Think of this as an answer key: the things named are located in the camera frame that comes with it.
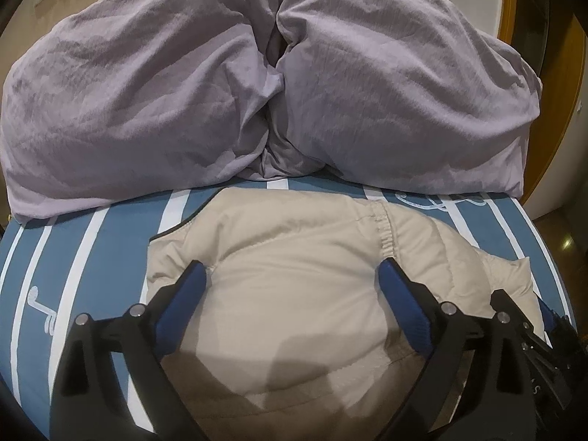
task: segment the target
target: white stripe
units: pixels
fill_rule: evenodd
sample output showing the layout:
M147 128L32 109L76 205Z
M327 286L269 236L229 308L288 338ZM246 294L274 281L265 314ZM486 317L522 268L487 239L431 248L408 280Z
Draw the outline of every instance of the white stripe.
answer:
M83 235L82 241L79 244L78 251L73 258L72 266L69 269L68 277L65 281L64 291L61 294L60 306L57 309L57 317L55 318L55 331L53 339L51 340L51 351L49 353L49 372L47 381L49 383L49 400L53 393L53 384L55 382L55 374L57 373L57 366L60 362L61 353L64 351L65 338L68 334L69 319L74 306L75 294L78 291L80 278L82 277L83 269L86 267L87 258L90 255L98 230L102 226L104 217L108 212L109 207L96 210L93 213L90 224L87 225L86 232Z
M269 180L267 182L268 189L288 189L287 179Z
M368 200L383 200L384 202L387 202L386 197L384 197L384 194L381 192L381 189L377 187L364 186L363 193L366 194L366 198Z
M10 338L10 370L12 374L12 393L14 399L21 404L21 390L18 385L18 338L21 334L21 323L22 314L25 311L26 296L31 288L31 280L36 270L36 266L39 263L40 255L43 253L53 224L57 220L57 217L49 219L49 222L43 227L43 233L40 235L39 241L35 247L35 251L31 256L29 266L26 268L25 277L22 280L21 293L18 296L17 309L14 313L14 321L12 322L12 336Z
M527 213L524 211L524 209L519 204L519 201L516 200L515 198L513 198L512 201L514 203L514 206L517 209L519 209L519 212L523 215L523 218L527 222L527 225L531 229L531 232L533 232L533 235L535 236L535 239L537 240L539 247L541 247L541 250L543 251L543 256L545 257L545 260L548 261L549 269L551 270L553 279L555 280L555 283L557 285L557 291L559 292L559 297L562 301L563 311L566 312L566 315L568 315L568 317L570 318L570 321L571 321L571 312L570 312L570 308L567 304L566 294L563 291L562 281L560 280L559 275L557 274L557 270L555 268L555 265L553 265L553 261L551 259L551 254L549 253L548 248L545 246L545 242L543 241L543 239L539 235L537 228L535 227L533 222L531 222L531 219L529 219Z
M6 260L4 260L4 267L2 267L2 273L0 274L0 293L2 293L2 287L4 287L4 279L6 278L6 273L8 271L8 267L10 267L10 262L12 261L12 254L14 250L17 248L18 241L21 239L22 231L24 230L25 225L21 225L18 228L17 234L14 236L14 240L10 245L10 250L8 250L8 255L6 256Z
M474 247L480 248L480 245L477 244L470 228L467 226L466 219L463 218L461 212L459 212L458 206L455 201L451 198L451 196L438 196L441 199L441 202L445 205L451 220L453 221L455 228L458 230L459 234L466 239L471 245Z
M172 192L168 203L165 205L164 213L161 214L161 221L159 222L157 233L165 232L182 221L183 211L186 207L187 198L189 195L190 189ZM139 303L147 303L147 288L147 274L145 274L143 286L141 287ZM137 394L133 379L130 377L130 375L126 404L129 407L130 415L133 417L135 424L153 433L153 425L151 424L151 421L145 412L145 408L139 399L139 395Z
M519 241L516 239L515 234L513 233L511 227L508 225L505 217L502 215L501 210L496 205L496 202L490 196L482 192L481 196L486 200L486 203L490 206L492 213L494 214L496 220L501 225L502 230L505 231L505 235L507 236L508 240L510 241L510 245L512 245L514 253L516 254L517 258L524 259L525 255L523 249L520 248ZM533 291L537 294L538 297L541 297L541 292L539 291L539 287L537 287L537 282L535 281L535 277L533 276L533 272L531 272L531 281L533 282Z

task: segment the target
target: blue gripper pad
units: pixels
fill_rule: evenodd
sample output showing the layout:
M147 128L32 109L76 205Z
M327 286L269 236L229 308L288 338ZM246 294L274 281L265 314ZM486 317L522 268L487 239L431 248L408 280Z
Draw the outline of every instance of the blue gripper pad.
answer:
M407 287L406 275L398 270L388 260L380 263L377 272L381 291L412 349L428 358L433 353L430 321Z
M161 360L177 351L186 326L207 288L207 271L202 263L191 263L176 282L176 293L155 325L155 356Z
M545 331L549 335L556 326L555 314L551 311L547 304L543 302L543 300L539 297L537 297L537 302L539 302L539 309L541 310L541 317L543 318L543 326L545 327Z

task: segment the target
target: bed sheet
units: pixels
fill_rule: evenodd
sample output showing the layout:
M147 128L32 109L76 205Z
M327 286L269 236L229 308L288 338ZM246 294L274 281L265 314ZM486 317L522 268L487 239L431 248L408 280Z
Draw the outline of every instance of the bed sheet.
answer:
M199 209L219 187L344 193L413 207L455 228L472 245L505 259L530 257L536 293L574 323L557 268L518 201L503 194L424 196L341 181L322 173L295 179L167 191L100 209L10 222L0 243L0 374L48 437L50 387L73 318L121 315L145 302L149 238ZM133 418L149 421L120 354L115 368Z

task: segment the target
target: brown floor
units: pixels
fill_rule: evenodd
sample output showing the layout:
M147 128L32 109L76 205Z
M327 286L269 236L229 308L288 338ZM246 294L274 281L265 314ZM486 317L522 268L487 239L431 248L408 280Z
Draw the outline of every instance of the brown floor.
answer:
M560 210L534 221L557 264L571 306L578 332L588 336L588 259L571 237L570 225Z

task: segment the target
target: silver bolt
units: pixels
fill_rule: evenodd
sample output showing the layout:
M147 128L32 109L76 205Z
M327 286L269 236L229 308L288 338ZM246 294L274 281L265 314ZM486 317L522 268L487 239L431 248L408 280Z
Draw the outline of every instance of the silver bolt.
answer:
M87 313L81 313L75 318L75 324L80 326L85 325L89 319L90 317Z
M145 313L145 305L142 303L135 303L130 309L129 313L131 317L140 317Z
M510 315L507 312L498 312L498 321L500 323L508 323L510 321Z
M441 311L445 315L455 315L458 312L458 308L451 302L443 302L441 304Z

